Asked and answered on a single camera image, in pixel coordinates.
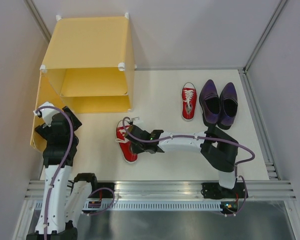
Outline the purple leather loafer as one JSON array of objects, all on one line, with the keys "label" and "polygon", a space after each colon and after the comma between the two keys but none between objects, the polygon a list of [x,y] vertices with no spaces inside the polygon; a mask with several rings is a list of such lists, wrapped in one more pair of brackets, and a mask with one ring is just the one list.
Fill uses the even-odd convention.
[{"label": "purple leather loafer", "polygon": [[207,80],[203,86],[199,95],[199,103],[204,125],[207,127],[215,126],[219,120],[221,109],[220,99],[212,79]]},{"label": "purple leather loafer", "polygon": [[229,130],[238,112],[238,96],[232,82],[227,83],[221,92],[220,107],[218,127],[223,130]]}]

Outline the yellow plastic shoe cabinet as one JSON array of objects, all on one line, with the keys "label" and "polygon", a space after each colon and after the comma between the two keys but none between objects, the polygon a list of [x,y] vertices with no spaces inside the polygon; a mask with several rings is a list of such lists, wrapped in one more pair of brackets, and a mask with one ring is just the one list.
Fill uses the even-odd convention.
[{"label": "yellow plastic shoe cabinet", "polygon": [[57,19],[40,66],[36,107],[74,113],[133,109],[134,51],[129,14]]}]

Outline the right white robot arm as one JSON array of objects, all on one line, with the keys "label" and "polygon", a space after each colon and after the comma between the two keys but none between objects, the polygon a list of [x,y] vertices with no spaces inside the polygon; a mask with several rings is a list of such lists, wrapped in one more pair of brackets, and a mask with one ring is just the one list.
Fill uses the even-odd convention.
[{"label": "right white robot arm", "polygon": [[141,153],[194,152],[218,171],[218,192],[223,197],[230,197],[236,191],[239,143],[221,129],[209,127],[205,132],[181,134],[161,129],[147,132],[136,125],[131,125],[125,133],[131,142],[131,151]]}]

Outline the red canvas sneaker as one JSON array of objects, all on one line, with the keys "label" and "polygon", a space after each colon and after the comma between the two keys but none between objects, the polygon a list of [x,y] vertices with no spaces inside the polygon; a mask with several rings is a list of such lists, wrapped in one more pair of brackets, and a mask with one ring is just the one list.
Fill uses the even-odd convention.
[{"label": "red canvas sneaker", "polygon": [[191,121],[195,115],[197,91],[191,82],[187,82],[182,87],[182,118]]},{"label": "red canvas sneaker", "polygon": [[124,160],[127,163],[134,163],[137,161],[137,154],[131,150],[131,142],[125,137],[126,131],[123,127],[123,121],[120,120],[116,126],[116,139],[115,141],[119,144],[122,151]]}]

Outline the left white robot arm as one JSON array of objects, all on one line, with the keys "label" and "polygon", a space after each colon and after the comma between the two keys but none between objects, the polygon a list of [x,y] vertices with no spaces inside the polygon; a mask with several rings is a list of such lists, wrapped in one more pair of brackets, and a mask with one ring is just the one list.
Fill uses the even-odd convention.
[{"label": "left white robot arm", "polygon": [[59,109],[45,102],[34,115],[44,123],[35,132],[46,140],[43,151],[45,171],[42,207],[30,240],[75,240],[78,238],[77,223],[87,198],[98,195],[99,186],[94,173],[79,173],[67,193],[69,177],[79,139],[75,131],[82,125],[68,108]]}]

